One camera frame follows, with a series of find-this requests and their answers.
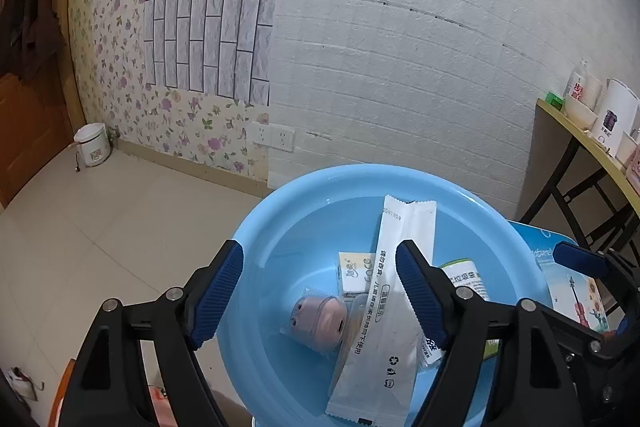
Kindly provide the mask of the green label white bottle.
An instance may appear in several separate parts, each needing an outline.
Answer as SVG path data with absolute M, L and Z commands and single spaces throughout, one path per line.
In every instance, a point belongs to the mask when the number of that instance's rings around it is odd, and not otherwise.
M 484 300 L 490 300 L 480 272 L 477 271 L 477 267 L 471 259 L 463 258 L 450 261 L 441 265 L 440 269 L 447 274 L 454 287 L 468 286 Z M 418 349 L 419 371 L 426 371 L 430 367 L 439 365 L 443 355 L 444 351 L 437 347 L 433 339 L 423 336 Z

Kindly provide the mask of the long white wrapper packet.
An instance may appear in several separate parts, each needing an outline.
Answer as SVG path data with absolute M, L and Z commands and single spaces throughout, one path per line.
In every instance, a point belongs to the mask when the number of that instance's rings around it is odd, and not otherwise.
M 326 413 L 365 426 L 402 426 L 418 370 L 421 327 L 396 269 L 406 239 L 433 259 L 437 204 L 384 199 L 378 249 L 363 317 Z

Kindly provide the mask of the white and beige tissue pack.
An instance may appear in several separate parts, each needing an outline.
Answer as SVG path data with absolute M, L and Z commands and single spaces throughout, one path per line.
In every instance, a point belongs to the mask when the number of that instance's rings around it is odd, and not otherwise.
M 338 283 L 344 299 L 352 299 L 367 294 L 370 288 L 375 254 L 346 253 L 338 254 Z

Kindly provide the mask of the pink earbud case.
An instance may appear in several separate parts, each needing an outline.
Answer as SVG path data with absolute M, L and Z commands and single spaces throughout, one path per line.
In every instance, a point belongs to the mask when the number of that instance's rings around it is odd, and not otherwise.
M 303 346 L 316 352 L 328 352 L 343 339 L 348 310 L 333 296 L 308 295 L 299 298 L 290 315 L 288 332 Z

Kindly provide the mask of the toothpick clear bag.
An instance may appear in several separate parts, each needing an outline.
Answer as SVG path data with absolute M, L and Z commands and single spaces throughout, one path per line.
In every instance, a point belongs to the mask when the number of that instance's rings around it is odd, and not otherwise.
M 352 350 L 352 345 L 359 336 L 364 310 L 367 306 L 367 300 L 367 294 L 359 294 L 350 302 L 346 326 L 344 328 L 344 335 L 340 351 L 338 351 L 332 381 L 329 387 L 329 397 L 333 395 L 336 384 L 341 377 L 341 373 L 343 372 L 345 363 L 349 356 L 349 352 Z

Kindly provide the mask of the pink cloth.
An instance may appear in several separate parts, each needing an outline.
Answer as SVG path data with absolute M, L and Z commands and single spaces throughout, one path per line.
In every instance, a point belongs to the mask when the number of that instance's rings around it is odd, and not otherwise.
M 169 401 L 160 387 L 150 386 L 149 392 L 154 407 L 154 412 L 160 427 L 177 427 L 175 416 L 172 413 Z

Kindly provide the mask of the scenic picture table mat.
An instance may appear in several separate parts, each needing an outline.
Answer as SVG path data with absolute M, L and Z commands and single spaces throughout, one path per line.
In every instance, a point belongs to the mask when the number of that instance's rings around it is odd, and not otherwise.
M 596 281 L 554 261 L 553 251 L 556 245 L 574 242 L 563 234 L 533 225 L 523 225 L 516 221 L 511 221 L 510 225 L 524 239 L 544 274 L 552 308 L 597 333 L 608 332 L 608 317 Z

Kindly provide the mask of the wooden side table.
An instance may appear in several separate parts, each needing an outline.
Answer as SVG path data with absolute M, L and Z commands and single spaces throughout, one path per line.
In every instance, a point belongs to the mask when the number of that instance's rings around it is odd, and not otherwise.
M 579 246 L 593 249 L 608 249 L 620 253 L 629 248 L 631 254 L 639 257 L 639 194 L 626 178 L 623 165 L 615 158 L 608 156 L 593 139 L 589 138 L 585 131 L 580 130 L 570 118 L 566 117 L 559 109 L 540 98 L 536 102 L 536 109 L 554 120 L 564 131 L 568 133 L 567 146 L 558 163 L 541 187 L 540 191 L 523 212 L 520 221 L 529 225 L 541 212 L 548 200 L 553 200 L 565 219 L 570 233 Z M 570 166 L 576 159 L 578 152 L 584 150 L 598 164 L 598 168 L 579 181 L 574 186 L 563 191 L 560 187 L 562 179 L 570 170 Z M 625 204 L 617 208 L 610 196 L 605 193 L 602 186 L 604 179 L 610 179 L 617 190 L 625 197 Z M 589 191 L 596 192 L 610 215 L 597 225 L 592 231 L 586 233 L 576 217 L 572 205 L 578 198 Z

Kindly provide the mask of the pink cartoon rice cooker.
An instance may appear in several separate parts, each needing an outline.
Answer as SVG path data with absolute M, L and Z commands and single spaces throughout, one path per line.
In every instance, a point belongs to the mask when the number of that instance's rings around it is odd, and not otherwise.
M 627 162 L 626 179 L 634 191 L 640 194 L 640 145 L 637 145 Z

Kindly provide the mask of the light blue plastic basin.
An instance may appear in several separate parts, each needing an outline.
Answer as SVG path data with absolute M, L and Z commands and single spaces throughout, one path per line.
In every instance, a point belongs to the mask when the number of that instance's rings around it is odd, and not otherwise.
M 334 424 L 326 415 L 334 358 L 296 343 L 283 326 L 307 289 L 337 292 L 343 251 L 373 251 L 386 196 L 436 202 L 435 261 L 473 260 L 490 299 L 550 303 L 544 274 L 524 239 L 464 188 L 389 165 L 301 176 L 265 198 L 236 230 L 243 272 L 217 329 L 232 385 L 259 425 Z

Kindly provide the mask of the small white trash bin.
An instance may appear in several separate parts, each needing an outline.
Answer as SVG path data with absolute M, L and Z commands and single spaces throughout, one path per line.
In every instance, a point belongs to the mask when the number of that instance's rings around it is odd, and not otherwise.
M 103 122 L 85 124 L 74 135 L 79 160 L 85 167 L 96 167 L 111 156 L 112 146 Z

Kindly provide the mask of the white bowl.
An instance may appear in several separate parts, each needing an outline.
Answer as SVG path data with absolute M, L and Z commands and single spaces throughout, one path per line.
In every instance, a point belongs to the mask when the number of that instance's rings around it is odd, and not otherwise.
M 596 113 L 572 96 L 564 98 L 563 112 L 580 130 L 590 130 L 597 119 Z

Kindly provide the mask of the red label white bottle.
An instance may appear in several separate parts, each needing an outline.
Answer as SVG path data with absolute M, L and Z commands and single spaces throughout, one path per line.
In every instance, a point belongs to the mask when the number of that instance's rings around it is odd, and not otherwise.
M 587 86 L 588 62 L 581 60 L 570 72 L 563 98 L 574 98 L 577 101 L 582 99 L 585 87 Z

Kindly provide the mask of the wooden door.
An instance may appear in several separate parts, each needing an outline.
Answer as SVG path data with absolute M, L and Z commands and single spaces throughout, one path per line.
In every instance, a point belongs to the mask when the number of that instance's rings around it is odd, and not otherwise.
M 68 0 L 1 0 L 1 207 L 86 123 Z

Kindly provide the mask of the white wall socket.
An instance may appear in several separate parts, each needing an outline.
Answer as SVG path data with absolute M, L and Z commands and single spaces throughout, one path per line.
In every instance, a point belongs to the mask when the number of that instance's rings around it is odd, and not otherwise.
M 252 122 L 247 138 L 253 144 L 283 150 L 292 153 L 294 150 L 295 129 L 280 124 L 259 124 Z

